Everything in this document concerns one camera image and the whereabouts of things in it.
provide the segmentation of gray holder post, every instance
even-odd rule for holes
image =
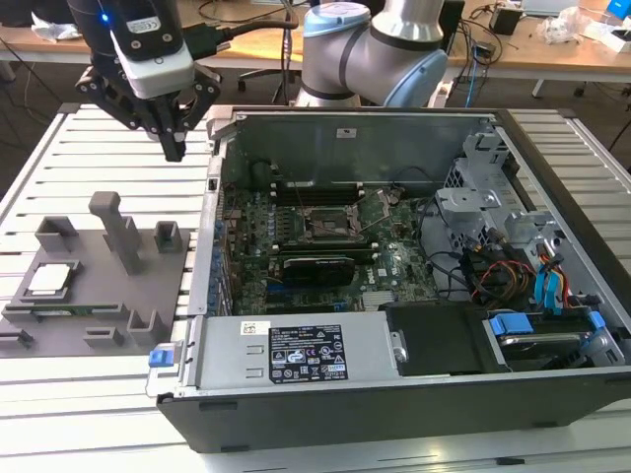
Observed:
[[[0,348],[29,348],[33,337],[26,330],[0,332]]]
[[[99,217],[107,233],[109,249],[118,254],[128,275],[136,274],[141,269],[137,249],[140,236],[133,220],[120,216],[118,206],[120,196],[116,192],[95,192],[90,200],[90,213]]]
[[[177,222],[158,222],[154,229],[154,240],[159,253],[182,251],[181,234]]]
[[[92,348],[119,347],[125,341],[116,327],[87,327],[83,340]]]
[[[64,239],[76,234],[68,217],[44,217],[35,231],[35,238],[46,253],[67,253],[69,248]]]
[[[127,333],[131,335],[136,345],[157,345],[164,340],[167,331],[167,327],[156,310],[151,313],[151,318],[147,325],[145,325],[145,322],[140,318],[136,310],[131,311],[129,322],[127,322]]]

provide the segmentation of black cable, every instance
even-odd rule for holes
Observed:
[[[50,118],[48,115],[46,115],[45,113],[43,113],[42,111],[39,111],[36,108],[33,108],[31,106],[24,106],[24,105],[20,105],[19,103],[15,103],[15,101],[13,100],[13,97],[11,97],[11,94],[9,93],[9,91],[7,91],[5,84],[0,81],[0,88],[2,89],[2,92],[4,93],[5,96],[7,96],[7,99],[9,99],[9,102],[11,103],[12,106],[14,106],[15,108],[20,108],[22,110],[26,110],[26,111],[32,111],[34,113],[37,113],[39,116],[41,116],[42,118],[45,118],[48,121],[51,121],[52,118]]]
[[[291,8],[291,4],[293,0],[281,0],[283,5]],[[285,20],[290,20],[289,10],[287,10],[287,14],[285,15]],[[285,29],[283,30],[283,40],[281,42],[280,49],[280,73],[281,73],[281,88],[283,89],[283,99],[285,101],[285,105],[289,105],[289,98],[287,96],[287,85],[288,85],[288,77],[289,68],[291,66],[292,60],[292,49],[293,49],[293,41],[292,41],[292,33],[291,30]]]
[[[460,73],[454,79],[454,86],[452,87],[452,90],[450,92],[450,96],[448,97],[448,99],[450,99],[452,95],[454,94],[454,92],[456,91],[456,88],[458,84],[460,83],[460,80],[462,79],[462,75],[464,74],[466,67],[467,66],[470,67],[471,41],[472,41],[471,27],[468,24],[464,23],[462,20],[460,20],[460,22],[458,23],[458,27],[459,27],[459,30],[456,30],[456,32],[464,36],[464,43],[466,46],[466,60],[464,61],[464,65],[462,66]]]
[[[622,127],[622,129],[618,132],[618,134],[616,135],[616,137],[613,139],[613,141],[611,142],[611,144],[609,145],[609,148],[607,148],[607,151],[611,151],[613,150],[613,147],[616,145],[616,143],[618,142],[618,140],[622,137],[622,135],[624,134],[625,131],[627,131],[627,128],[629,128],[629,126],[631,126],[631,120],[627,121],[626,124]]]
[[[13,122],[11,121],[11,118],[9,118],[9,116],[7,115],[7,112],[4,111],[4,108],[2,106],[0,106],[0,113],[2,113],[2,116],[4,116],[5,121],[7,122],[7,124],[9,125],[9,128],[11,128],[11,131],[13,132],[13,134],[16,136],[16,138],[18,139],[18,142],[20,143],[20,146],[18,147],[17,145],[11,145],[14,146],[14,148],[20,148],[24,151],[27,150],[27,145],[24,143],[24,141],[22,140],[22,137],[20,136],[20,134],[18,133],[18,130],[16,130],[15,125],[13,124]]]
[[[474,22],[473,20],[462,20],[463,22],[470,24],[470,25],[476,25],[477,27],[482,28],[483,30],[485,30],[487,33],[491,34],[496,40],[497,43],[499,45],[499,52],[497,54],[497,56],[495,58],[491,58],[489,59],[488,62],[484,62],[484,61],[480,61],[478,57],[475,57],[475,54],[473,55],[473,60],[475,62],[477,62],[478,64],[480,64],[481,66],[490,66],[492,64],[495,64],[497,61],[500,60],[500,58],[502,57],[502,54],[504,53],[504,45],[502,43],[502,39],[497,36],[495,34],[495,32],[493,32],[491,29],[489,29],[488,27],[485,27],[484,25],[482,25],[481,23],[477,23]]]
[[[26,149],[23,148],[22,146],[17,145],[15,143],[9,143],[8,141],[4,141],[4,140],[0,140],[0,145],[9,146],[11,148],[15,148],[16,150],[20,150],[20,151],[26,151]]]
[[[232,39],[235,36],[239,36],[241,34],[246,34],[250,32],[254,32],[256,30],[263,30],[267,28],[280,28],[283,30],[295,30],[298,25],[298,15],[294,11],[294,7],[285,0],[282,0],[285,5],[285,10],[290,18],[290,21],[282,21],[282,20],[257,20],[253,22],[246,23],[244,25],[240,25],[235,28],[230,28],[226,31],[226,35],[228,39]]]
[[[477,102],[477,100],[480,97],[480,94],[482,93],[482,89],[484,89],[484,86],[486,85],[486,81],[489,78],[489,68],[486,67],[484,69],[484,72],[482,73],[482,83],[480,84],[480,87],[477,88],[477,91],[475,92],[475,97],[473,98],[473,100],[471,101],[471,106],[474,106],[475,103]]]
[[[437,180],[434,179],[434,177],[432,177],[429,173],[427,173],[426,170],[424,170],[423,168],[421,168],[420,166],[406,166],[405,168],[399,169],[396,174],[394,175],[394,177],[390,180],[390,183],[392,184],[396,184],[396,180],[407,170],[409,169],[414,169],[414,170],[418,170],[421,174],[423,174],[425,177],[427,177],[431,183],[436,183]]]
[[[495,8],[497,7],[497,3],[487,3],[486,5],[480,5],[477,8],[474,8],[473,11],[469,14],[469,19],[477,20],[484,13],[493,13]]]
[[[436,204],[436,206],[438,207],[438,202],[436,201],[436,197],[434,197],[427,204],[425,204],[425,208],[423,209],[423,212],[422,212],[422,214],[420,216],[420,219],[418,221],[418,224],[417,224],[416,239],[417,239],[417,242],[418,242],[419,251],[421,253],[421,256],[423,257],[423,259],[425,259],[426,264],[431,266],[433,269],[437,269],[441,273],[446,274],[447,276],[451,276],[452,278],[454,278],[455,281],[458,281],[463,286],[468,288],[469,287],[469,283],[467,283],[466,280],[464,280],[463,278],[457,277],[453,273],[450,274],[450,271],[448,271],[447,269],[443,268],[442,266],[440,266],[436,262],[434,262],[431,259],[429,259],[428,255],[427,255],[427,252],[425,251],[425,248],[423,247],[423,244],[421,243],[421,236],[423,235],[423,222],[425,220],[425,217],[427,216],[427,212],[428,212],[430,206],[432,206],[434,204]],[[497,296],[497,295],[491,293],[490,291],[486,290],[485,288],[483,288],[482,284],[479,281],[473,279],[472,276],[469,276],[469,280],[470,280],[471,284],[473,284],[473,287],[475,287],[475,289],[477,289],[477,291],[480,294],[483,294],[486,297],[494,299],[494,300],[499,301],[501,303],[505,303],[506,302],[506,300],[503,297]]]
[[[59,98],[59,95],[58,95],[58,94],[56,94],[56,93],[54,92],[54,90],[52,90],[52,89],[51,89],[51,88],[50,88],[50,87],[49,87],[49,86],[48,86],[48,85],[47,85],[47,84],[43,81],[43,79],[42,79],[42,78],[41,78],[41,77],[37,74],[37,72],[36,72],[36,71],[34,71],[34,70],[33,70],[33,68],[32,68],[29,64],[27,64],[27,63],[26,63],[26,62],[25,62],[25,61],[24,61],[24,60],[23,60],[23,59],[22,59],[22,58],[18,55],[18,53],[17,53],[16,51],[14,51],[14,50],[13,50],[13,47],[11,47],[11,46],[9,45],[9,43],[8,43],[7,41],[5,41],[5,40],[2,38],[2,36],[0,36],[0,42],[2,42],[2,44],[4,44],[4,47],[6,47],[6,48],[7,48],[7,50],[8,50],[9,52],[11,52],[11,54],[13,54],[13,55],[16,57],[16,59],[18,59],[18,60],[20,61],[20,63],[21,63],[24,67],[26,67],[27,69],[29,69],[29,71],[31,72],[31,74],[33,74],[33,75],[35,76],[35,78],[39,81],[39,83],[40,83],[40,84],[42,84],[42,85],[44,86],[44,88],[45,88],[47,91],[49,91],[49,92],[50,92],[50,94],[51,94],[53,97],[55,97],[55,98],[57,99],[57,101],[58,101],[60,104],[62,104],[62,103],[63,103],[63,100]]]
[[[208,2],[202,3],[202,4],[201,4],[201,5],[197,8],[197,14],[198,14],[201,18],[203,18],[203,19],[210,20],[211,22],[224,23],[224,24],[226,24],[226,25],[242,25],[242,24],[245,24],[245,23],[253,22],[253,21],[255,21],[255,20],[259,20],[259,19],[261,19],[261,18],[268,17],[268,16],[270,16],[270,15],[274,15],[275,13],[279,13],[279,12],[285,11],[285,7],[283,6],[283,7],[281,7],[281,8],[276,9],[276,10],[272,10],[271,12],[262,13],[262,14],[260,14],[260,15],[256,15],[256,16],[254,16],[254,17],[243,18],[243,19],[241,19],[241,20],[224,20],[224,19],[222,19],[222,18],[212,17],[212,16],[210,16],[210,15],[207,15],[206,13],[204,13],[204,12],[202,11],[202,10],[203,10],[204,8],[206,8],[208,5],[212,5],[213,3],[215,3],[215,0],[210,0],[210,1],[208,1]],[[309,0],[307,0],[307,1],[305,1],[305,2],[298,3],[298,4],[296,4],[295,6],[296,6],[296,7],[300,7],[301,5],[305,5],[305,4],[307,4],[307,3],[309,3]]]
[[[622,95],[620,95],[620,97],[612,97],[608,91],[604,90],[602,88],[602,84],[598,83],[598,82],[594,82],[594,85],[596,86],[596,89],[603,94],[604,96],[606,96],[608,99],[610,99],[611,101],[615,101],[616,103],[623,103],[625,100],[622,97]]]

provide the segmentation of electronic equipment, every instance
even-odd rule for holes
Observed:
[[[194,450],[563,426],[631,397],[631,276],[517,115],[210,118],[186,336],[147,384]]]
[[[489,28],[495,34],[505,34],[510,36],[515,32],[517,23],[522,18],[524,10],[514,7],[497,6],[493,10],[491,20],[489,20]]]
[[[579,0],[522,0],[522,9],[532,17],[558,17],[562,10],[578,6]]]
[[[620,20],[624,20],[631,13],[631,1],[611,0],[607,5],[607,12],[612,13]]]

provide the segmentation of metal slats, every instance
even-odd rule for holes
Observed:
[[[530,117],[527,110],[520,113]],[[558,115],[553,112],[546,111],[542,115],[549,123],[559,123]],[[67,119],[59,136],[65,136],[67,130],[92,130],[102,135],[106,131],[126,132],[122,125],[93,105],[85,105]],[[80,165],[78,167],[70,166],[70,162],[65,166],[62,162],[66,158],[61,156],[70,160],[76,158],[48,153],[42,159],[54,160],[57,168],[66,168],[69,172],[78,168],[94,168],[80,161],[73,161]],[[139,156],[157,163],[159,155]],[[101,153],[101,158],[107,157],[112,158]],[[96,168],[125,167],[128,175],[144,169],[141,161],[132,164],[119,160],[116,166],[114,162],[110,164],[112,166]],[[156,166],[164,172],[178,169],[178,166]],[[116,190],[123,196],[136,197],[138,199],[133,205],[140,207],[134,208],[146,208],[143,206],[150,199],[159,204],[169,201],[169,197],[174,195],[184,198],[200,196],[205,185],[205,175],[202,171],[200,174],[197,179],[189,181],[111,179],[95,182],[43,181],[35,184],[30,179],[15,205],[30,211],[34,208],[29,200],[36,202],[40,197],[44,198],[41,202],[46,202],[46,205],[58,205],[59,202],[53,202],[55,198],[60,201],[83,199],[85,202],[94,190],[105,188]],[[614,179],[593,181],[585,178],[566,182],[571,182],[567,185],[574,185],[573,188],[583,194],[600,196],[601,192],[622,192],[618,189],[620,183]],[[157,205],[155,213],[164,214],[165,210]],[[8,217],[13,219],[10,224],[19,219],[13,208],[9,210]],[[91,225],[89,221],[82,221],[83,217],[89,216],[85,212],[71,216],[79,218],[79,223]],[[631,235],[630,223],[602,223],[596,227],[611,240],[624,241]],[[0,274],[11,278],[19,276],[28,267],[39,245],[32,232],[11,235],[6,235],[6,232],[4,223],[0,224]],[[196,240],[197,232],[193,232],[186,258],[187,268],[192,268]],[[189,273],[182,278],[183,291],[178,298],[177,314],[185,314],[189,297],[184,288],[189,284],[189,278]],[[6,302],[0,300],[0,309]],[[172,339],[180,340],[184,330],[185,322],[176,321]],[[155,409],[154,401],[144,396],[147,369],[146,357],[0,360],[0,432],[4,433],[0,436],[0,471],[89,469],[110,473],[177,468],[188,473],[421,470],[596,473],[626,471],[631,461],[631,437],[626,435],[631,425],[629,401],[608,406],[567,428],[199,455],[185,444],[181,435]],[[523,458],[526,464],[498,466],[496,458],[507,456]]]
[[[123,198],[121,214],[133,216],[138,229],[175,220],[183,229],[196,230],[208,166],[205,124],[187,138],[188,154],[182,163],[168,163],[160,145],[144,131],[127,130],[99,109],[85,105],[63,119],[0,225],[0,301],[15,294],[39,249],[34,231],[43,216],[68,216],[79,230],[103,227],[88,211],[97,190],[118,192]],[[188,271],[196,239],[194,232]],[[185,295],[190,273],[182,284]],[[186,314],[186,305],[180,304],[176,312]]]
[[[614,158],[581,126],[558,113],[519,110],[513,117],[631,272],[631,184],[626,173],[616,171]],[[518,177],[532,203],[544,208],[527,177]]]

